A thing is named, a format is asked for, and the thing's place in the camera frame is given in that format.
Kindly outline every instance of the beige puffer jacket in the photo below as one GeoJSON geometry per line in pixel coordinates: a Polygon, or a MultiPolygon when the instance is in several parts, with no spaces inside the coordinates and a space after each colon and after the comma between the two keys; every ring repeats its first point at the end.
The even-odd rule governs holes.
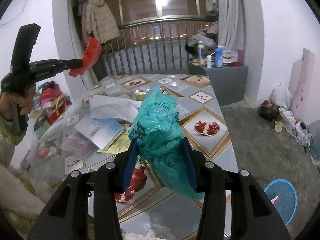
{"type": "Polygon", "coordinates": [[[92,33],[100,44],[120,36],[116,20],[104,0],[89,0],[85,12],[87,33],[92,33]]]}

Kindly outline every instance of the teal plastic bag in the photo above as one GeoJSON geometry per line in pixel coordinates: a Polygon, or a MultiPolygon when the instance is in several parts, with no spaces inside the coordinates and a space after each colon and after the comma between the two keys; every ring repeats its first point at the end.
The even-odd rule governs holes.
{"type": "Polygon", "coordinates": [[[148,161],[172,191],[192,199],[202,199],[189,184],[180,153],[184,138],[174,96],[163,95],[159,87],[147,92],[129,130],[129,139],[137,139],[139,155],[148,161]]]}

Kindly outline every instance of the silver screw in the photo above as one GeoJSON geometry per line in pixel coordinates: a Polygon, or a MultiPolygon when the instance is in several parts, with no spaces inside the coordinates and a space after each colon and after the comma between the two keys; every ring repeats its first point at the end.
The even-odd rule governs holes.
{"type": "Polygon", "coordinates": [[[241,174],[242,176],[244,176],[244,177],[248,177],[248,176],[249,176],[249,171],[247,171],[247,170],[241,170],[241,171],[240,171],[240,174],[241,174]]]}
{"type": "Polygon", "coordinates": [[[80,174],[79,171],[73,171],[73,172],[71,172],[71,177],[73,177],[73,178],[78,177],[79,174],[80,174]]]}
{"type": "Polygon", "coordinates": [[[106,168],[109,170],[113,169],[114,167],[115,167],[115,164],[113,162],[109,162],[106,164],[106,168]]]}
{"type": "Polygon", "coordinates": [[[213,162],[206,162],[206,163],[204,164],[204,166],[206,166],[207,168],[211,169],[211,168],[214,167],[214,164],[213,164],[213,162]]]}

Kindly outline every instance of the gray floor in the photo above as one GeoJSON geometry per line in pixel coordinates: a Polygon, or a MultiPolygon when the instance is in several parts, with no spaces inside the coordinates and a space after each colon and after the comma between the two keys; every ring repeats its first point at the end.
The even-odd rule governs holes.
{"type": "Polygon", "coordinates": [[[296,213],[288,225],[294,239],[320,201],[320,174],[302,146],[285,130],[260,118],[257,109],[240,102],[221,108],[239,169],[247,169],[264,189],[274,179],[290,181],[297,191],[296,213]]]}

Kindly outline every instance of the bag handle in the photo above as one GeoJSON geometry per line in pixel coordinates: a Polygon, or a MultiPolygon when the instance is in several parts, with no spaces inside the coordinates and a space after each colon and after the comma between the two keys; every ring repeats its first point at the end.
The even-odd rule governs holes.
{"type": "Polygon", "coordinates": [[[59,107],[61,106],[61,104],[59,105],[59,101],[60,101],[60,99],[62,99],[62,98],[63,98],[63,101],[64,101],[64,107],[67,107],[67,102],[66,102],[66,99],[65,99],[64,95],[59,96],[59,97],[58,97],[58,100],[57,100],[57,104],[56,104],[56,112],[57,112],[57,115],[60,114],[60,113],[59,113],[59,107]]]}

